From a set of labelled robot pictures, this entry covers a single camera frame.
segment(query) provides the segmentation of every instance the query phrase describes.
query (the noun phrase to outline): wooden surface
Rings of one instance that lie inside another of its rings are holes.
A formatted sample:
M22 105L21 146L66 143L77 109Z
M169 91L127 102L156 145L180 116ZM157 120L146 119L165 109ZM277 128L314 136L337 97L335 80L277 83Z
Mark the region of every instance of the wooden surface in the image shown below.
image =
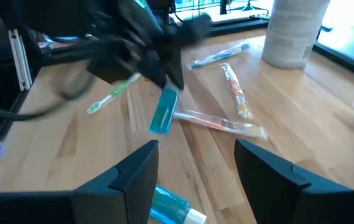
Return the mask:
M227 60L268 141L256 144L326 178L354 188L354 74L312 54L304 70L261 60L264 30L208 39L183 52L183 63L246 39L251 48ZM52 76L76 74L84 62L43 68L22 111L54 100ZM185 69L180 106L240 120L220 66ZM183 196L208 223L255 223L233 158L234 134L173 121L170 134L148 133L160 91L141 79L94 115L86 109L113 87L98 80L81 100L46 119L14 123L0 162L0 191L74 189L150 139L159 140L158 184Z

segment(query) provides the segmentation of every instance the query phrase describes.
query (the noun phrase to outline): white tube cap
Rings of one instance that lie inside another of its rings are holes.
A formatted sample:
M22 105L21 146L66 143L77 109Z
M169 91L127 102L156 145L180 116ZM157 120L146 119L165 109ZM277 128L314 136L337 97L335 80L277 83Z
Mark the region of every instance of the white tube cap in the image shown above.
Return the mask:
M191 208L184 220L184 224L205 224L206 219L207 216Z

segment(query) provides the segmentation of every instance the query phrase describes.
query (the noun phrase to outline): white cylindrical container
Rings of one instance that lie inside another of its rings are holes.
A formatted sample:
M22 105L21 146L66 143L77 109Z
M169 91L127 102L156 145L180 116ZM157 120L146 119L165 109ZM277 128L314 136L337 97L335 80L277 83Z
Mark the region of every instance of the white cylindrical container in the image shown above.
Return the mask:
M330 0L275 0L263 60L279 68L302 68L308 61Z

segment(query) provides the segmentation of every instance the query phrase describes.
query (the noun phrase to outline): wood grain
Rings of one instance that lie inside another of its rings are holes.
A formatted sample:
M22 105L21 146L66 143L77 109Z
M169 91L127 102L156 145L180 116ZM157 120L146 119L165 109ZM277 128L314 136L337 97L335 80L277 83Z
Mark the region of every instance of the wood grain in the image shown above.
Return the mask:
M354 74L315 53L303 70L269 66L261 60L264 35L255 30L216 37L184 50L186 86L180 106L240 120L220 66L191 71L185 65L244 39L251 48L226 62L238 76L255 121L269 135L268 141L250 141L354 188ZM81 73L85 66L43 68L22 111L56 100L50 88L54 77ZM244 136L186 121L173 121L167 136L149 134L160 91L144 79L87 115L86 109L112 88L97 80L89 94L57 114L14 123L0 162L0 191L73 189L158 139L158 184L189 200L208 223L255 223L233 158L234 141Z

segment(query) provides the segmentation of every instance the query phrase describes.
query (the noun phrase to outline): green toothbrush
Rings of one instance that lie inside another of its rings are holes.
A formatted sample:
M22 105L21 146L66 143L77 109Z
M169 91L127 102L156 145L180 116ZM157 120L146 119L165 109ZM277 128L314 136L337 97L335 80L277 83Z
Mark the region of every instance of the green toothbrush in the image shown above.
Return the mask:
M87 113L88 114L93 114L95 112L97 112L99 109L101 109L104 105L112 102L113 100L117 99L117 97L119 95L121 95L126 89L127 87L132 84L133 82L135 82L136 80L139 79L139 77L141 77L140 73L134 73L133 75L131 75L131 77L129 77L125 82L123 82L122 84L116 86L116 88L109 93L109 95L107 95L105 98L103 98L102 100L93 103L88 109L87 109Z

